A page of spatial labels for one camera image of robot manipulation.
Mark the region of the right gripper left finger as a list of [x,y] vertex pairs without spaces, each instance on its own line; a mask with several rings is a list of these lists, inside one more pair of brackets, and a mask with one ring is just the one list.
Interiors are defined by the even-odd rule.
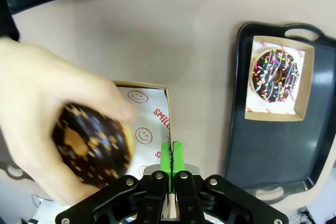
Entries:
[[133,223],[170,223],[163,217],[163,207],[169,203],[170,183],[170,144],[164,142],[160,164],[147,167],[140,180],[124,175],[113,185],[59,213],[55,222],[122,223],[135,217]]

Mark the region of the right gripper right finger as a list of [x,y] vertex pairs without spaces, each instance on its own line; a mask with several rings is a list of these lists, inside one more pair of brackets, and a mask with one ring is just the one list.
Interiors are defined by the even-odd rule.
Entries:
[[172,187],[182,223],[288,223],[288,217],[220,175],[203,179],[184,163],[183,145],[173,143]]

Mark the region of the person's right hand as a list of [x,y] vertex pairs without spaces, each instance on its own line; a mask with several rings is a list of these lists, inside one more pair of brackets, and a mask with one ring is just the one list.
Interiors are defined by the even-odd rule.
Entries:
[[40,46],[1,38],[1,130],[9,153],[52,199],[71,206],[97,189],[83,184],[62,162],[50,137],[67,102],[119,121],[135,117],[112,81]]

